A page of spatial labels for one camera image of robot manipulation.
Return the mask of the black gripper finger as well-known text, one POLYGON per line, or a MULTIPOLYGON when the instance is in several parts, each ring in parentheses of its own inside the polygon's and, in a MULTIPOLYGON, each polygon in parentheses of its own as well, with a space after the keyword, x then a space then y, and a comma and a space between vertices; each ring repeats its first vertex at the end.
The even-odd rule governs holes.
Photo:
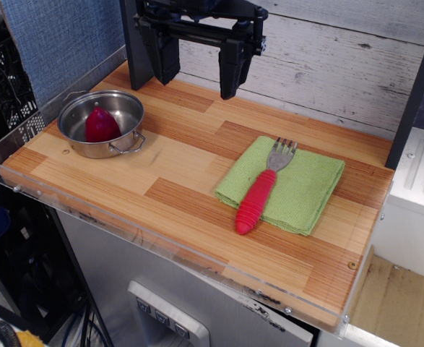
POLYGON ((220 67, 220 96, 233 98, 237 89, 246 81, 252 58, 249 44, 228 38, 221 46, 218 61, 220 67))
POLYGON ((140 33, 154 76, 163 85, 168 84, 180 71, 179 39, 145 21, 140 22, 140 33))

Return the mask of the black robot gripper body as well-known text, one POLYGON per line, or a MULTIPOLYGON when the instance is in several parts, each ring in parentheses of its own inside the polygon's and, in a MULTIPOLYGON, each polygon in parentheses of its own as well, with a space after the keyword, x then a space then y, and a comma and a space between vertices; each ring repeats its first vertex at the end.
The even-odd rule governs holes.
POLYGON ((220 47, 233 39, 259 56, 266 48, 268 11, 250 1, 137 1, 136 9, 134 25, 150 53, 180 40, 220 47))

